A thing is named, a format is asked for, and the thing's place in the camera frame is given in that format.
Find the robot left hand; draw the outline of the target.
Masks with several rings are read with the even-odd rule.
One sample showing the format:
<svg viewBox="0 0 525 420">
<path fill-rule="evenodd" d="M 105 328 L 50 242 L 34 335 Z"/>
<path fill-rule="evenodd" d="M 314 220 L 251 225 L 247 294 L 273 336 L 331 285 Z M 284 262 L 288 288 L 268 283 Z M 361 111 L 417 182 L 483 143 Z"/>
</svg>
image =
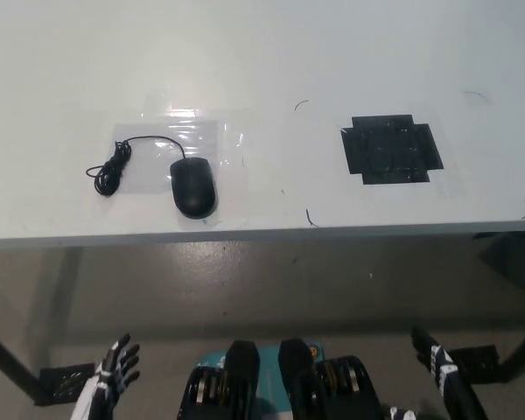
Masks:
<svg viewBox="0 0 525 420">
<path fill-rule="evenodd" d="M 124 334 L 108 350 L 94 374 L 86 381 L 73 408 L 71 420 L 109 420 L 128 386 L 138 379 L 135 370 L 139 362 L 140 346 L 130 343 L 130 334 Z"/>
</svg>

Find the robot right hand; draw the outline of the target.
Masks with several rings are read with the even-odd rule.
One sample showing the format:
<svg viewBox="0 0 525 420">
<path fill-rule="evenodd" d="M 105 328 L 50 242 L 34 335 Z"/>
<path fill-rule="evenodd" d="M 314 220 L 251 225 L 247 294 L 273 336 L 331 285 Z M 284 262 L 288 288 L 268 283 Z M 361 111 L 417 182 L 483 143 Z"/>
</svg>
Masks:
<svg viewBox="0 0 525 420">
<path fill-rule="evenodd" d="M 416 358 L 428 369 L 449 418 L 487 420 L 487 413 L 472 386 L 443 346 L 419 326 L 412 328 L 410 337 Z"/>
</svg>

